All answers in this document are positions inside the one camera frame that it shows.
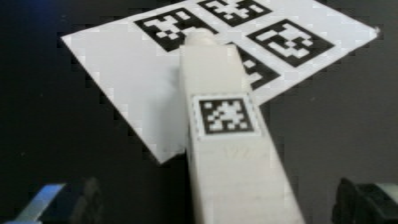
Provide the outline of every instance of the marker on block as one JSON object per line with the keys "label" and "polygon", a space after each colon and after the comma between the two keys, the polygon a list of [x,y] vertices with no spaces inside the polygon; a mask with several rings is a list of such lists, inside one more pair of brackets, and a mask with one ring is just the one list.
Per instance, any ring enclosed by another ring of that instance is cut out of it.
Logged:
{"label": "marker on block", "polygon": [[234,45],[198,29],[180,46],[198,224],[303,224]]}

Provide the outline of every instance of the black background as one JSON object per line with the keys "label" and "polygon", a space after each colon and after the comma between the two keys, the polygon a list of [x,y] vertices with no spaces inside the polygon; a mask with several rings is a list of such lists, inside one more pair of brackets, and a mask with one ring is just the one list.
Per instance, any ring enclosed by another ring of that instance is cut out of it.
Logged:
{"label": "black background", "polygon": [[[191,223],[186,160],[163,166],[58,41],[170,4],[0,0],[0,221],[40,185],[93,176],[104,223]],[[262,106],[307,223],[330,223],[339,178],[398,183],[398,2],[321,1],[381,35]]]}

